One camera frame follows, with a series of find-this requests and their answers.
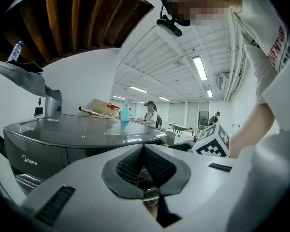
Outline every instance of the blue spray bottle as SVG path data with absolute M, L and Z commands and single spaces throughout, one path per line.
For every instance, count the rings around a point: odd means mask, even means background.
M 130 121 L 129 107 L 132 105 L 132 101 L 127 101 L 124 104 L 123 112 L 121 114 L 121 121 Z

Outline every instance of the ceiling light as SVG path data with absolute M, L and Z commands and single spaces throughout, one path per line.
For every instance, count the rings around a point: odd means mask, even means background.
M 119 99 L 124 99 L 126 100 L 126 98 L 123 98 L 123 97 L 119 97 L 119 96 L 114 96 L 115 98 L 119 98 Z
M 194 62 L 195 67 L 198 70 L 198 73 L 199 73 L 199 76 L 201 77 L 201 80 L 202 81 L 207 80 L 207 76 L 206 76 L 205 69 L 204 69 L 204 66 L 203 66 L 201 58 L 200 57 L 195 57 L 192 60 Z
M 213 94 L 212 94 L 212 91 L 211 90 L 208 90 L 207 91 L 207 94 L 208 94 L 209 97 L 213 97 Z
M 137 87 L 129 86 L 129 88 L 131 88 L 131 89 L 135 89 L 135 90 L 140 91 L 140 92 L 143 92 L 143 93 L 148 93 L 147 91 L 142 90 L 142 89 L 139 89 L 139 88 L 137 88 Z
M 159 97 L 159 98 L 162 99 L 162 100 L 165 100 L 165 101 L 168 101 L 169 102 L 169 99 L 165 99 L 163 97 Z

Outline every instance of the water bottle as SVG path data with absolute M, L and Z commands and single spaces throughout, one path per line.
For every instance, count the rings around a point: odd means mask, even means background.
M 8 61 L 11 61 L 11 60 L 17 61 L 18 60 L 22 45 L 23 45 L 23 41 L 19 41 L 19 43 L 15 45 L 15 47 L 13 48 L 13 51 L 11 52 L 11 54 L 8 58 Z

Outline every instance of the headphones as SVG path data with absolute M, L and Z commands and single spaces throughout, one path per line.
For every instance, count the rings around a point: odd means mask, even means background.
M 186 27 L 190 25 L 190 20 L 177 19 L 172 13 L 172 7 L 171 7 L 171 4 L 168 2 L 168 0 L 161 0 L 161 2 L 162 2 L 162 8 L 160 12 L 160 19 L 157 20 L 156 22 L 157 25 L 163 28 L 168 33 L 170 33 L 171 35 L 180 37 L 182 35 L 182 32 L 177 26 L 175 26 L 175 22 L 181 26 Z M 165 7 L 168 14 L 172 16 L 172 20 L 169 20 L 166 15 L 162 16 L 163 7 Z

